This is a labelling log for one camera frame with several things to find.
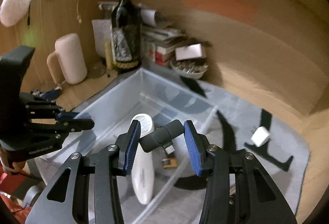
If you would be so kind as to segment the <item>clear plastic storage bin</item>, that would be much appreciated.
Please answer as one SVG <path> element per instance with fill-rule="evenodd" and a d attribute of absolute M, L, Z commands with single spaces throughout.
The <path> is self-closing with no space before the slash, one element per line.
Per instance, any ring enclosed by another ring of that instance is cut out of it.
<path fill-rule="evenodd" d="M 144 223 L 191 175 L 184 122 L 208 130 L 216 107 L 145 69 L 78 112 L 94 128 L 72 131 L 63 147 L 36 159 L 46 187 L 27 223 Z"/>

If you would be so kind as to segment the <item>white USB wall charger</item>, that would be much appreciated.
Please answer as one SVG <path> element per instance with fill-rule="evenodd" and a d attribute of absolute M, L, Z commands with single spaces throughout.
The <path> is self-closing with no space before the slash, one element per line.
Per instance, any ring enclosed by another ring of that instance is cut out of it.
<path fill-rule="evenodd" d="M 266 127 L 259 127 L 252 135 L 251 141 L 256 147 L 261 147 L 270 139 L 270 132 Z"/>

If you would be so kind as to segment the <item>small amber perfume bottle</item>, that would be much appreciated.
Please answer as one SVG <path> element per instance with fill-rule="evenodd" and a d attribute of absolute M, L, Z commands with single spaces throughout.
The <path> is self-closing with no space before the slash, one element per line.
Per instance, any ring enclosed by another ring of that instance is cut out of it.
<path fill-rule="evenodd" d="M 162 166 L 164 169 L 178 167 L 177 159 L 175 156 L 175 148 L 173 145 L 168 146 L 162 150 Z"/>

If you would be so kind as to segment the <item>white handheld device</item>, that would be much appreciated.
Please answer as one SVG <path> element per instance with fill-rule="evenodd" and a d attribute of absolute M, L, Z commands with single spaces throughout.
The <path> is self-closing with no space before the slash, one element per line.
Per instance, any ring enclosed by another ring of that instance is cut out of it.
<path fill-rule="evenodd" d="M 152 133 L 154 131 L 154 123 L 148 114 L 137 114 L 132 120 L 140 122 L 140 137 Z M 138 201 L 147 205 L 153 196 L 154 187 L 154 165 L 152 153 L 146 153 L 140 144 L 138 145 L 134 164 L 131 172 L 132 185 Z"/>

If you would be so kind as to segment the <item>grey mat with black letters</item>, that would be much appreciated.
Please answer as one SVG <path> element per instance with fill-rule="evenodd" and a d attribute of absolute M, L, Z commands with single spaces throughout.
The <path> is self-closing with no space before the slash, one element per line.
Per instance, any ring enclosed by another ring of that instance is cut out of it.
<path fill-rule="evenodd" d="M 187 79 L 171 69 L 147 65 L 138 76 L 133 73 L 119 76 L 103 90 L 76 107 L 80 112 L 87 107 L 97 114 L 108 107 L 113 99 L 123 101 L 118 93 L 111 95 L 105 103 L 98 99 L 113 88 L 120 91 L 133 86 L 133 97 L 128 107 L 120 107 L 121 117 L 115 120 L 112 113 L 106 124 L 111 132 L 106 137 L 96 135 L 88 143 L 100 149 L 116 137 L 127 121 L 138 113 L 149 114 L 156 127 L 174 119 L 185 121 L 194 113 L 201 119 L 196 127 L 204 124 L 208 110 L 216 107 L 216 114 L 208 125 L 206 136 L 225 150 L 250 150 L 271 175 L 283 193 L 293 212 L 297 212 L 301 198 L 302 183 L 309 160 L 306 141 L 289 125 L 274 118 L 270 113 L 240 97 L 201 80 Z M 270 132 L 270 139 L 261 147 L 251 141 L 253 133 L 261 126 Z M 200 178 L 191 179 L 193 170 L 188 164 L 177 179 L 175 186 L 167 187 L 167 194 L 154 207 L 140 204 L 133 193 L 132 184 L 119 180 L 119 192 L 123 217 L 126 223 L 196 223 L 200 218 L 205 188 Z"/>

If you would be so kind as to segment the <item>pink cylindrical humidifier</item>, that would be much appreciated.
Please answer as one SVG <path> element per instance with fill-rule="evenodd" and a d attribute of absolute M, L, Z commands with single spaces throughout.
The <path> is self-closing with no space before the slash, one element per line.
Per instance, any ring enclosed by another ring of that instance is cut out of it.
<path fill-rule="evenodd" d="M 55 84 L 82 82 L 88 70 L 79 36 L 67 34 L 55 41 L 55 51 L 47 57 L 47 66 Z"/>

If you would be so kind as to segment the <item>white bowl of trinkets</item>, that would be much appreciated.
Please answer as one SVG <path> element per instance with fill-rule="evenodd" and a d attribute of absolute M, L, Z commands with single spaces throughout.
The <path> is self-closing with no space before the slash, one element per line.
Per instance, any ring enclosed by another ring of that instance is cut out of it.
<path fill-rule="evenodd" d="M 193 60 L 171 60 L 169 64 L 178 75 L 194 80 L 201 79 L 209 67 L 205 61 Z"/>

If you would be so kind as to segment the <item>white card box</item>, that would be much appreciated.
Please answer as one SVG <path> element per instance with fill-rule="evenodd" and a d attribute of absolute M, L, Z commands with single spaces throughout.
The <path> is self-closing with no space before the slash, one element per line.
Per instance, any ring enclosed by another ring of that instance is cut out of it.
<path fill-rule="evenodd" d="M 176 60 L 200 59 L 205 57 L 201 44 L 177 47 L 175 49 Z"/>

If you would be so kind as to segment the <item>yellow tube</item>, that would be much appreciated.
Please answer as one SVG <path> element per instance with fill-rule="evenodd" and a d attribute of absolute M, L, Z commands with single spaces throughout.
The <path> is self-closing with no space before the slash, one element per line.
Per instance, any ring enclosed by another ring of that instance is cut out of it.
<path fill-rule="evenodd" d="M 106 64 L 107 64 L 107 71 L 111 71 L 113 69 L 111 41 L 108 40 L 104 43 L 104 50 L 105 50 L 105 60 L 106 60 Z"/>

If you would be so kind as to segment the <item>stack of books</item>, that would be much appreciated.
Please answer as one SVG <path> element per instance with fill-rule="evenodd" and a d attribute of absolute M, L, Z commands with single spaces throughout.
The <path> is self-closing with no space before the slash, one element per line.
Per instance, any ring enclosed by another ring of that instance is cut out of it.
<path fill-rule="evenodd" d="M 141 32 L 141 55 L 160 66 L 168 66 L 175 49 L 187 35 L 183 30 L 173 28 L 152 28 L 143 25 Z"/>

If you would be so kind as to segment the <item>white fluffy pompom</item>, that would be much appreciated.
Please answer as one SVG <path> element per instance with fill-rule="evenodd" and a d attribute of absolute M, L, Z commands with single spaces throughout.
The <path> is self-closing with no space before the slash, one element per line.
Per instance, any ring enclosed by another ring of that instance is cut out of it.
<path fill-rule="evenodd" d="M 1 23 L 5 27 L 16 25 L 28 12 L 31 0 L 3 0 Z"/>

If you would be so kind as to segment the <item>dark wine bottle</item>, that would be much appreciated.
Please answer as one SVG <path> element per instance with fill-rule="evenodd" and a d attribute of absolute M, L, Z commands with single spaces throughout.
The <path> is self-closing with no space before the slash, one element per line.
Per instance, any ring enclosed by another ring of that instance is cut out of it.
<path fill-rule="evenodd" d="M 119 73 L 138 68 L 140 57 L 140 9 L 132 0 L 119 0 L 111 14 L 113 64 Z"/>

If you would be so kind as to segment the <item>orange sticky note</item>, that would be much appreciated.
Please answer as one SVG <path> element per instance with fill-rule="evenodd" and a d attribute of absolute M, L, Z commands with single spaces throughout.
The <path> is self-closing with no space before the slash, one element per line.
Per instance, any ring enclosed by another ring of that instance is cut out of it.
<path fill-rule="evenodd" d="M 245 0 L 185 0 L 186 7 L 216 13 L 245 24 L 256 20 L 257 7 Z"/>

